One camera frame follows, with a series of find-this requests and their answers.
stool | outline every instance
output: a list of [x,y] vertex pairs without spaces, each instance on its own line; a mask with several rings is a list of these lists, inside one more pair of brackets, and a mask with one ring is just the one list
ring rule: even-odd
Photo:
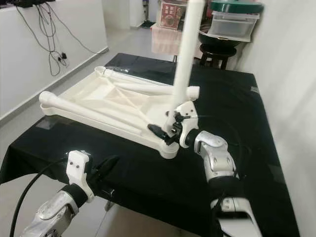
[[237,50],[234,47],[213,46],[210,44],[201,44],[199,47],[203,53],[199,62],[200,65],[205,65],[206,60],[211,58],[210,67],[219,68],[219,60],[222,60],[221,69],[226,69],[227,60],[236,54]]

green lid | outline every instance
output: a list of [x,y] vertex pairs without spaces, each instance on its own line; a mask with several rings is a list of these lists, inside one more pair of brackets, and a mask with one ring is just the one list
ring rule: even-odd
[[262,12],[263,5],[253,0],[213,0],[211,9],[227,13],[253,14]]

red box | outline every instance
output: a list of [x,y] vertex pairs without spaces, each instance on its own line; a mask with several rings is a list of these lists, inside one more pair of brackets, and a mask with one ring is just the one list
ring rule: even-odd
[[182,14],[186,11],[187,1],[163,1],[161,3],[160,26],[177,29]]

tile floor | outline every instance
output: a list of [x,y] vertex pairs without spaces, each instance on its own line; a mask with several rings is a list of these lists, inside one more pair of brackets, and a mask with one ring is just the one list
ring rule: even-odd
[[[109,62],[117,53],[129,53],[144,57],[172,61],[170,55],[151,52],[151,31],[146,29],[118,31],[107,29],[110,51],[77,72],[52,92],[60,94],[76,82],[90,74],[94,67]],[[34,103],[14,119],[0,127],[0,164],[8,145],[26,129],[43,116],[39,103]],[[34,175],[26,175],[0,185],[0,237],[7,237],[16,203],[28,182]],[[31,222],[39,206],[51,198],[64,184],[42,176],[28,192],[16,226],[15,236]],[[96,197],[92,203],[85,204],[73,219],[63,237],[176,237],[195,236],[192,233],[147,217],[145,215],[114,205],[105,212],[106,200]]]

white baseboard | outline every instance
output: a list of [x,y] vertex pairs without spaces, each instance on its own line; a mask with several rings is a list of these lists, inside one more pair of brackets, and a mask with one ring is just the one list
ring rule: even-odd
[[30,105],[32,105],[33,103],[35,103],[38,99],[39,99],[39,95],[42,91],[44,90],[53,90],[54,88],[56,88],[57,86],[59,86],[60,84],[62,84],[63,82],[65,82],[67,79],[69,79],[72,75],[74,75],[75,73],[77,73],[80,69],[82,69],[83,67],[85,67],[87,64],[91,63],[92,61],[94,61],[95,59],[97,59],[98,57],[100,57],[99,53],[106,53],[109,51],[109,48],[106,47],[102,50],[100,50],[98,52],[98,54],[94,54],[92,55],[90,58],[88,58],[87,60],[85,60],[83,63],[79,64],[78,66],[76,66],[74,69],[72,69],[71,71],[69,71],[68,73],[66,73],[64,76],[62,76],[61,78],[53,81],[51,84],[49,84],[48,86],[42,88],[41,90],[39,90],[38,92],[36,92],[34,95],[32,95],[31,97],[29,97],[28,99],[26,99],[25,101],[23,101],[22,103],[20,103],[19,105],[17,105],[16,107],[14,107],[12,110],[10,110],[9,112],[7,112],[6,114],[4,114],[3,116],[0,117],[0,127],[2,127],[3,125],[5,125],[8,121],[10,121],[11,119],[13,119],[15,116],[17,116],[19,113],[21,113],[22,111],[24,111],[27,107],[29,107]]

